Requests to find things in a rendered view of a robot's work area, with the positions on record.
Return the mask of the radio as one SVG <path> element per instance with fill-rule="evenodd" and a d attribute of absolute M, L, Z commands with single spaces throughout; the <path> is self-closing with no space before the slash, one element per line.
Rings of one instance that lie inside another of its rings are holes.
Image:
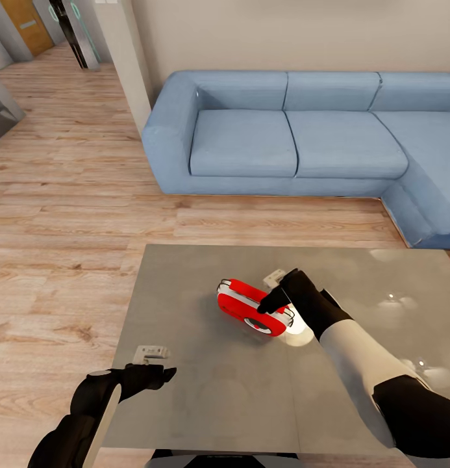
<path fill-rule="evenodd" d="M 237 279 L 222 279 L 217 288 L 218 304 L 222 311 L 260 333 L 278 337 L 294 325 L 295 313 L 288 307 L 280 307 L 274 313 L 260 314 L 257 308 L 268 294 Z"/>

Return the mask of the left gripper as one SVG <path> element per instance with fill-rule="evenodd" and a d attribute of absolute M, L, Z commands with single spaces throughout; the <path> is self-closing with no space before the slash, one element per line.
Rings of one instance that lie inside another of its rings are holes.
<path fill-rule="evenodd" d="M 144 389 L 158 390 L 165 382 L 169 382 L 177 372 L 177 368 L 164 369 L 163 365 L 133 365 L 128 363 L 125 369 L 129 369 L 135 376 L 135 389 L 131 396 L 143 391 Z"/>

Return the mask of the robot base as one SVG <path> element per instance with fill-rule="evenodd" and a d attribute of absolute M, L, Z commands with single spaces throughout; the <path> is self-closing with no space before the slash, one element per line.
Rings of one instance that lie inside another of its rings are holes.
<path fill-rule="evenodd" d="M 296 453 L 267 455 L 183 455 L 172 456 L 172 449 L 155 449 L 144 468 L 306 468 Z"/>

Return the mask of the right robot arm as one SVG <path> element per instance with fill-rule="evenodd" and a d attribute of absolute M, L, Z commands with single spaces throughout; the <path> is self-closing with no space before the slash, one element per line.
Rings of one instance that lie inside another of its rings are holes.
<path fill-rule="evenodd" d="M 450 400 L 366 333 L 326 289 L 319 292 L 302 270 L 286 275 L 278 269 L 263 281 L 269 294 L 257 312 L 293 304 L 372 435 L 416 468 L 450 468 Z"/>

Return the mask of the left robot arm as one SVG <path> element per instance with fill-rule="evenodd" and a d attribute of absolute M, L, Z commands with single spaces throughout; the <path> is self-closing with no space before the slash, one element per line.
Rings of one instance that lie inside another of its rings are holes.
<path fill-rule="evenodd" d="M 119 402 L 144 389 L 160 389 L 177 372 L 147 358 L 169 357 L 167 347 L 140 345 L 125 369 L 86 375 L 71 399 L 70 414 L 42 439 L 27 468 L 92 468 Z"/>

